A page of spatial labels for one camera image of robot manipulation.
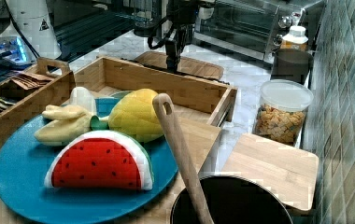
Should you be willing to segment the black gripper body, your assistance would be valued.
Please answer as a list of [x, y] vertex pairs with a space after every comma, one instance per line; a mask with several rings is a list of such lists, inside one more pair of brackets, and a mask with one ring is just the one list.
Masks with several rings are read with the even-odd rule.
[[178, 29], [186, 31], [186, 42], [192, 42], [193, 26], [198, 12], [197, 0], [169, 0], [166, 18], [171, 22], [172, 32]]

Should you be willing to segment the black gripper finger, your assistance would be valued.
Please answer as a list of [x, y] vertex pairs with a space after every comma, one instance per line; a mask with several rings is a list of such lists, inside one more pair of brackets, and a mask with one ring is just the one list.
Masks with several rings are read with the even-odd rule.
[[181, 54], [181, 41], [179, 37], [175, 37], [175, 57], [174, 57], [174, 72], [178, 71], [178, 64], [180, 62], [180, 54]]
[[175, 71], [175, 43], [172, 40], [167, 40], [165, 42], [165, 51], [166, 51], [166, 64], [167, 69], [170, 72]]

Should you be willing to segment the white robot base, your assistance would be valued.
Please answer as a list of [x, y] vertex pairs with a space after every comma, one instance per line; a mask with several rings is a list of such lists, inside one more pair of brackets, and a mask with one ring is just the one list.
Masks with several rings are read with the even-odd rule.
[[46, 0], [4, 0], [10, 24], [0, 37], [19, 36], [33, 56], [57, 59], [62, 52]]

